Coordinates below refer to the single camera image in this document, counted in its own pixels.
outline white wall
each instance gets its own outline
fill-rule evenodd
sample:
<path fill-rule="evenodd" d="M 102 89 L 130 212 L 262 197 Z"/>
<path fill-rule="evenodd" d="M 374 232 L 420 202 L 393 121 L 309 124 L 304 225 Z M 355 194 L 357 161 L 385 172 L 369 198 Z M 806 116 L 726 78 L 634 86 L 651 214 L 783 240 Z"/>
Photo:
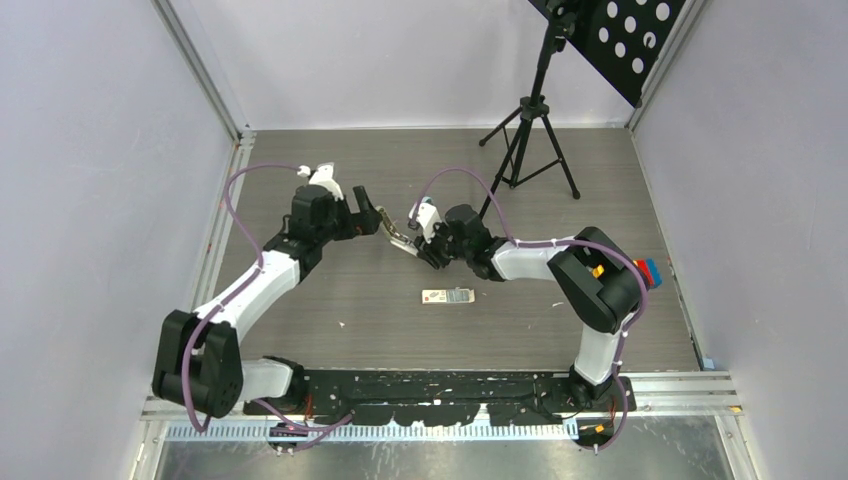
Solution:
<path fill-rule="evenodd" d="M 546 25 L 525 0 L 190 2 L 254 129 L 497 124 L 530 93 Z M 632 113 L 571 46 L 545 87 L 557 125 Z"/>
<path fill-rule="evenodd" d="M 118 478 L 230 141 L 148 1 L 3 2 L 0 478 Z"/>
<path fill-rule="evenodd" d="M 637 130 L 769 478 L 848 471 L 848 3 L 712 2 Z"/>

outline wooden floor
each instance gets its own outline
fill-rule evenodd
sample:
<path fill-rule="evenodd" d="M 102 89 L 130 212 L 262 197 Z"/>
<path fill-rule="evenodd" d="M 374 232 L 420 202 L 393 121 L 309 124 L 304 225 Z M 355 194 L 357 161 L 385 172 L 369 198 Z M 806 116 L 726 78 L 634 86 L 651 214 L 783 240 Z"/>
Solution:
<path fill-rule="evenodd" d="M 336 179 L 351 194 L 364 185 L 375 205 L 401 220 L 437 170 L 471 167 L 488 182 L 505 146 L 493 139 L 477 145 L 476 130 L 286 131 L 259 134 L 250 164 L 315 166 L 335 162 Z M 652 257 L 666 283 L 652 292 L 650 306 L 631 331 L 624 369 L 696 370 L 697 363 L 665 259 L 638 160 L 625 130 L 557 132 L 578 187 L 567 193 L 561 170 L 551 169 L 498 198 L 518 238 L 541 240 L 595 225 L 632 258 Z M 523 173 L 555 158 L 544 130 L 534 130 Z M 260 244 L 280 229 L 290 210 L 293 173 L 269 169 L 248 174 L 238 211 Z M 452 172 L 429 193 L 441 211 L 470 203 L 479 208 L 484 191 L 470 177 Z M 501 234 L 494 210 L 486 216 Z M 218 291 L 254 260 L 233 228 Z M 421 305 L 422 289 L 467 287 L 473 304 Z M 324 260 L 294 291 L 274 304 L 247 335 L 245 359 L 276 355 L 307 367 L 567 369 L 577 354 L 582 323 L 553 282 L 506 283 L 478 279 L 463 264 L 435 271 L 389 245 L 382 235 L 331 243 Z"/>

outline tripod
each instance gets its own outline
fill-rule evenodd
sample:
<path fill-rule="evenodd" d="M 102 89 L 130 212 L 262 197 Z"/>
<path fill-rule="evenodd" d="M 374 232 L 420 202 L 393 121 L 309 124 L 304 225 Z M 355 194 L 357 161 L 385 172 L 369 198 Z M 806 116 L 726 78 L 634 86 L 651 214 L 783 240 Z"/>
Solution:
<path fill-rule="evenodd" d="M 566 29 L 568 26 L 574 25 L 574 15 L 566 13 L 564 8 L 555 8 L 546 16 L 548 18 L 548 27 L 545 30 L 545 39 L 542 42 L 542 51 L 539 53 L 539 63 L 536 66 L 536 79 L 533 81 L 533 91 L 530 93 L 529 97 L 523 97 L 521 99 L 520 106 L 516 108 L 515 111 L 510 113 L 509 116 L 499 123 L 494 130 L 489 132 L 488 135 L 480 140 L 480 146 L 482 147 L 486 145 L 486 142 L 497 135 L 500 131 L 504 132 L 504 137 L 506 138 L 507 124 L 520 114 L 521 123 L 518 125 L 518 130 L 515 132 L 515 136 L 512 137 L 512 141 L 510 142 L 507 140 L 509 147 L 507 148 L 506 155 L 504 156 L 498 173 L 495 174 L 495 181 L 492 183 L 492 187 L 489 190 L 491 190 L 494 194 L 501 182 L 509 185 L 510 189 L 516 188 L 522 183 L 559 164 L 562 166 L 563 172 L 565 172 L 565 178 L 568 179 L 568 185 L 571 187 L 571 195 L 575 199 L 579 199 L 580 192 L 577 190 L 577 185 L 574 184 L 574 177 L 571 176 L 571 170 L 568 169 L 568 164 L 565 162 L 565 155 L 563 155 L 562 149 L 560 148 L 559 142 L 554 134 L 551 121 L 548 120 L 548 113 L 551 109 L 545 104 L 545 96 L 542 95 L 542 84 L 545 82 L 545 73 L 548 70 L 548 65 L 551 63 L 551 57 L 554 53 L 561 52 L 565 48 Z M 537 118 L 541 118 L 542 123 L 545 124 L 545 130 L 547 130 L 548 137 L 551 139 L 551 144 L 554 147 L 557 159 L 519 180 L 518 175 L 521 172 L 521 165 L 524 162 L 524 152 L 527 150 L 527 141 L 530 138 L 530 129 L 533 126 L 533 121 Z M 512 159 L 513 153 L 515 153 L 515 162 L 513 162 Z M 507 165 L 512 166 L 512 172 L 509 179 L 504 178 Z M 491 199 L 487 196 L 486 201 L 483 202 L 483 208 L 480 209 L 481 218 L 486 214 L 486 210 L 489 208 L 490 203 Z"/>

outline white hole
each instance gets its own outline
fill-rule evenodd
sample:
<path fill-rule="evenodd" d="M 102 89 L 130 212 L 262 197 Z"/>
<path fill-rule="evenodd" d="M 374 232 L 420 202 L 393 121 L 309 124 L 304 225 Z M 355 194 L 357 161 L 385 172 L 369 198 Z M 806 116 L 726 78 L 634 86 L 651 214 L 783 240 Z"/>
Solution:
<path fill-rule="evenodd" d="M 657 5 L 657 18 L 661 22 L 668 20 L 669 15 L 671 15 L 671 9 L 668 7 L 667 3 Z"/>
<path fill-rule="evenodd" d="M 648 48 L 654 48 L 657 46 L 657 36 L 654 35 L 654 32 L 648 32 L 642 37 L 642 43 Z"/>
<path fill-rule="evenodd" d="M 627 17 L 624 19 L 624 29 L 627 30 L 627 33 L 633 33 L 636 31 L 636 19 L 633 17 Z"/>

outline blue strip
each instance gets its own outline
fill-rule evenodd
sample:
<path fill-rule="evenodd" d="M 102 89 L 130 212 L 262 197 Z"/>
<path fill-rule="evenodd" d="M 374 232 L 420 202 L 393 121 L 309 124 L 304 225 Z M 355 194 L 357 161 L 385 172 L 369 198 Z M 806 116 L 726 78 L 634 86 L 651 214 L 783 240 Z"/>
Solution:
<path fill-rule="evenodd" d="M 646 258 L 645 265 L 648 266 L 648 271 L 651 272 L 651 279 L 653 279 L 654 281 L 654 286 L 652 288 L 653 290 L 654 288 L 657 288 L 662 285 L 662 277 L 660 276 L 660 271 L 657 270 L 657 264 L 656 262 L 654 262 L 653 258 Z"/>

